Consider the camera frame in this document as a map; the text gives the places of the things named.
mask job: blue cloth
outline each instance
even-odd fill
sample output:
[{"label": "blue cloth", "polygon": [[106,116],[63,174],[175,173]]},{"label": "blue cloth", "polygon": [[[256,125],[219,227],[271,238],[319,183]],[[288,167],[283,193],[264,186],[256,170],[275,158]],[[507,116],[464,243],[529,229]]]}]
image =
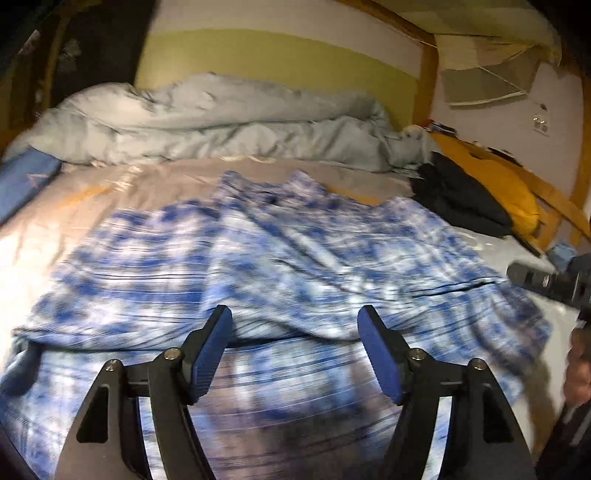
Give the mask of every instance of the blue cloth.
[{"label": "blue cloth", "polygon": [[[281,185],[228,172],[211,200],[116,212],[53,273],[0,384],[2,422],[33,470],[51,477],[107,359],[153,359],[218,303],[232,309],[232,344],[190,412],[220,480],[375,476],[400,410],[359,341],[364,304],[437,359],[485,359],[510,401],[550,333],[521,289],[415,201],[370,207],[302,172]],[[443,400],[427,478],[449,410]],[[141,412],[165,478],[148,401]]]},{"label": "blue cloth", "polygon": [[0,225],[42,191],[60,166],[60,160],[34,148],[0,166]]},{"label": "blue cloth", "polygon": [[566,272],[570,261],[577,256],[577,249],[564,240],[559,240],[546,252],[546,257],[561,273]]}]

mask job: white bedsheet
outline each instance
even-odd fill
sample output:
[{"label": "white bedsheet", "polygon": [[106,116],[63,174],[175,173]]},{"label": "white bedsheet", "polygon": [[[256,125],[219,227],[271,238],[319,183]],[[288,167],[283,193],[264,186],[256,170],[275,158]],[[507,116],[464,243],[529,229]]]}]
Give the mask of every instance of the white bedsheet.
[{"label": "white bedsheet", "polygon": [[[10,346],[10,331],[20,324],[51,273],[86,234],[119,207],[158,209],[180,200],[208,197],[217,178],[234,170],[253,181],[277,183],[296,169],[359,200],[408,196],[406,181],[391,175],[329,167],[298,160],[256,160],[249,157],[180,160],[150,166],[80,168],[62,174],[33,202],[0,230],[0,361]],[[97,193],[97,186],[108,189]],[[458,229],[482,258],[500,273],[513,260],[528,261],[551,269],[546,260],[534,258],[514,239],[496,239]],[[576,312],[534,297],[554,332],[528,381],[527,390],[514,411],[528,444],[542,446],[561,406],[561,384],[569,333]]]}]

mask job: wall socket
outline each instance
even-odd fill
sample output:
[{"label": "wall socket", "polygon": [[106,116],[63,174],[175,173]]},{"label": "wall socket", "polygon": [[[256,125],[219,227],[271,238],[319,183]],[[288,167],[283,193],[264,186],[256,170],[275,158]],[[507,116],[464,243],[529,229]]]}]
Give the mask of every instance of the wall socket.
[{"label": "wall socket", "polygon": [[550,126],[548,125],[548,120],[541,116],[534,117],[534,130],[546,137],[550,135]]}]

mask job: blue pillow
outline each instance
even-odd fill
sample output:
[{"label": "blue pillow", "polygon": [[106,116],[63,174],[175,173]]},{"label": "blue pillow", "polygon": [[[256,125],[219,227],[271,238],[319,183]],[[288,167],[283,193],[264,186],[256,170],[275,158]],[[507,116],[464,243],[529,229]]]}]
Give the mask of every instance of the blue pillow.
[{"label": "blue pillow", "polygon": [[0,225],[42,191],[60,166],[61,160],[33,148],[0,166]]}]

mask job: black device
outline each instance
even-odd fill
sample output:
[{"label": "black device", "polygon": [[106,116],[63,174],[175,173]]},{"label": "black device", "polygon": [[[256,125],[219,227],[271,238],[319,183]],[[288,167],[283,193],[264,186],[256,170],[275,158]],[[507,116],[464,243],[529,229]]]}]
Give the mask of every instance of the black device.
[{"label": "black device", "polygon": [[[565,273],[514,262],[507,268],[507,276],[526,290],[580,311],[585,342],[582,358],[591,361],[591,255],[573,258]],[[591,478],[590,425],[591,401],[578,408],[563,407],[536,464],[538,479]]]},{"label": "black device", "polygon": [[[403,406],[378,478],[422,478],[439,399],[452,397],[441,480],[535,479],[517,420],[486,362],[450,364],[409,348],[372,306],[359,311],[358,329],[382,391]],[[149,397],[168,480],[214,480],[187,405],[207,393],[231,330],[231,312],[219,305],[180,348],[138,365],[105,363],[66,437],[55,479],[150,480],[138,408],[138,398]],[[24,463],[9,453],[5,462]]]}]

